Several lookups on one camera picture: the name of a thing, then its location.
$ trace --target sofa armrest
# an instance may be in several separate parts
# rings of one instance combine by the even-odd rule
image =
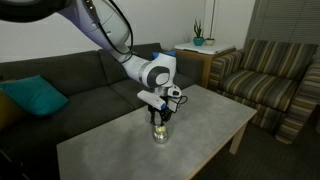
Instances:
[[[239,49],[214,59],[211,63],[208,89],[217,90],[220,80],[238,69],[243,55],[244,51]]]
[[[276,134],[278,140],[291,144],[320,100],[320,59],[308,67],[288,113]]]
[[[201,86],[203,60],[191,56],[177,54],[177,72],[191,78],[197,85]]]

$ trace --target teal pot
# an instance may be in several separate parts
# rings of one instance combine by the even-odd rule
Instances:
[[[193,44],[195,46],[202,46],[203,42],[204,42],[204,38],[203,37],[201,37],[201,38],[197,38],[197,37],[193,38]]]

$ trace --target window blind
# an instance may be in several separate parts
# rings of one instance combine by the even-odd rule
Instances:
[[[249,39],[318,44],[320,58],[319,0],[256,0]]]

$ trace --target potted plant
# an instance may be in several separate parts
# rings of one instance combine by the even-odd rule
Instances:
[[[203,38],[203,29],[201,27],[201,19],[199,20],[199,22],[197,21],[197,19],[195,19],[193,30],[194,30],[194,33],[196,34],[196,37],[193,38],[194,45],[202,46],[204,42],[204,38]]]

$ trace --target table leg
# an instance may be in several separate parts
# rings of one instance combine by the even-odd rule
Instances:
[[[240,129],[239,131],[234,135],[232,143],[231,143],[231,147],[230,147],[230,153],[231,154],[236,154],[239,148],[239,145],[241,143],[242,140],[242,136],[244,131],[246,130],[248,123],[245,123]]]

